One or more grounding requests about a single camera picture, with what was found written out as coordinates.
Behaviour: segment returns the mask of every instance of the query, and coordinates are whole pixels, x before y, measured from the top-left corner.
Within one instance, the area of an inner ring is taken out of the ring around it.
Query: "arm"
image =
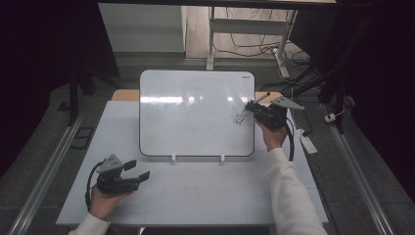
[[[130,194],[132,192],[111,196],[103,194],[97,187],[94,187],[90,212],[69,235],[104,235],[111,224],[107,221],[107,216],[115,209],[121,199]]]
[[[277,234],[327,234],[307,189],[299,180],[294,163],[289,162],[282,147],[285,128],[271,131],[261,123],[268,150],[268,177]]]

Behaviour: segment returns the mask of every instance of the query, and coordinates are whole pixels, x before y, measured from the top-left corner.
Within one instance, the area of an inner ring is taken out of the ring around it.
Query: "person's right hand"
[[[269,152],[275,148],[281,148],[284,140],[287,137],[287,130],[282,127],[277,130],[270,130],[259,121],[255,121],[257,125],[262,129],[263,141],[266,145],[266,150]]]

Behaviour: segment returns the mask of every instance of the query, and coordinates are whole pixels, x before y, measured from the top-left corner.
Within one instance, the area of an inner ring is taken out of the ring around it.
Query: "white sleeve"
[[[283,149],[269,151],[267,158],[277,234],[327,234],[296,166],[288,161]]]
[[[105,235],[110,222],[101,220],[88,213],[79,226],[69,235]]]

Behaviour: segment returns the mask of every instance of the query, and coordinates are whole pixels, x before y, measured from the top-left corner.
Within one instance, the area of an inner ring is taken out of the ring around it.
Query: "gray floor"
[[[125,88],[139,88],[139,74],[153,70],[203,70],[205,61],[180,58],[118,58],[121,79],[117,82]],[[279,82],[274,61],[216,61],[218,71],[250,71],[255,76],[258,90],[267,83]],[[290,68],[293,76],[304,67]],[[114,89],[105,82],[95,79],[97,92],[87,110],[81,128],[96,128],[106,102],[111,99]],[[281,90],[284,86],[273,86],[270,90]],[[346,167],[344,157],[334,141],[330,126],[325,123],[324,112],[316,100],[316,90],[300,96],[297,102],[306,106],[306,115],[313,127],[310,139],[318,153],[307,156],[315,180],[320,187],[326,211],[331,224],[326,228],[329,234],[378,234],[372,217],[360,196],[353,178]],[[18,159],[0,181],[0,234],[9,231],[15,217],[23,206],[27,195],[36,182],[54,149],[58,145],[69,120],[68,112],[58,111],[62,102],[69,99],[67,86],[56,89],[51,94],[51,103],[43,120],[39,123]],[[395,234],[413,234],[415,231],[415,206],[402,190],[376,150],[354,125],[353,119],[345,111],[345,136],[363,168],[373,190],[388,216]],[[305,114],[295,112],[299,127],[308,128]],[[39,210],[26,234],[66,234],[67,229],[55,225],[57,216],[66,199],[78,168],[86,154],[85,139],[72,141],[70,148],[55,176]],[[131,228],[113,229],[115,234],[136,234]]]

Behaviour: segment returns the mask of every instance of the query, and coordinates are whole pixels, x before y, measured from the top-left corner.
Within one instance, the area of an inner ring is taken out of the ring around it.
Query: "floor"
[[[248,12],[244,16],[250,16],[250,14],[253,15],[253,12]],[[201,36],[201,34],[195,33],[193,35],[194,38],[198,36]],[[219,44],[219,41],[217,42],[217,47],[223,46],[225,49],[232,49],[231,42],[227,42],[228,44],[226,46],[226,44]],[[115,81],[125,88],[138,89],[139,75],[144,70],[204,70],[206,61],[196,59],[203,58],[204,56],[202,55],[206,54],[205,51],[201,51],[199,54],[195,52],[193,56],[188,54],[188,58],[194,58],[192,60],[176,57],[160,57],[158,55],[133,58],[117,57],[121,78],[117,78]],[[254,53],[254,51],[244,51],[244,53]],[[253,58],[245,58],[243,60],[241,58],[232,58],[225,60],[220,58],[219,53],[216,53],[215,57],[218,58],[215,61],[214,67],[217,71],[250,71],[255,76],[255,90],[260,90],[264,85],[268,85],[263,89],[281,91],[289,84],[279,77],[275,61],[272,58],[267,59],[264,56],[259,60]],[[292,77],[296,77],[305,68],[305,66],[288,67],[288,70]],[[86,110],[85,117],[80,124],[81,130],[94,130],[97,127],[102,111],[107,101],[111,100],[115,91],[113,87],[100,79],[94,78],[93,81],[97,91],[92,97],[86,97],[79,93],[81,105],[84,104],[87,98],[91,101]],[[294,115],[298,127],[304,129],[310,129],[312,127],[312,133],[309,135],[309,138],[318,152],[317,154],[307,156],[307,159],[314,174],[315,181],[320,188],[320,195],[326,213],[331,221],[326,226],[326,230],[329,234],[379,234],[372,216],[354,182],[353,176],[346,166],[345,157],[341,154],[336,144],[332,126],[324,121],[324,115],[332,107],[331,104],[318,103],[316,94],[319,89],[320,87],[315,87],[294,99],[306,108],[305,113],[295,112]],[[53,91],[50,97],[50,107],[45,113],[43,120],[39,123],[32,137],[22,149],[15,163],[1,178],[0,234],[6,234],[10,230],[33,185],[36,183],[37,178],[66,131],[69,112],[66,109],[62,109],[62,106],[68,101],[69,88],[67,86],[57,88]],[[356,155],[395,234],[414,234],[415,206],[413,202],[400,187],[388,166],[382,160],[382,157],[379,156],[355,126],[350,116],[351,109],[352,106],[349,105],[344,112],[344,137]],[[86,154],[89,141],[90,139],[88,138],[75,138],[71,142],[65,158],[25,234],[64,235],[68,233],[65,227],[57,226],[55,222],[65,202],[71,184],[76,177],[77,170]],[[116,226],[112,227],[111,232],[112,234],[137,234],[136,229]]]
[[[187,7],[187,17],[186,57],[189,59],[205,58],[208,54],[208,7]],[[286,10],[215,8],[216,19],[283,22],[286,17]],[[265,49],[278,46],[281,38],[282,36],[275,35],[216,33],[213,39],[213,45],[217,49],[214,51],[214,57],[272,59],[273,55]],[[299,50],[293,44],[288,44],[286,48],[289,53]]]

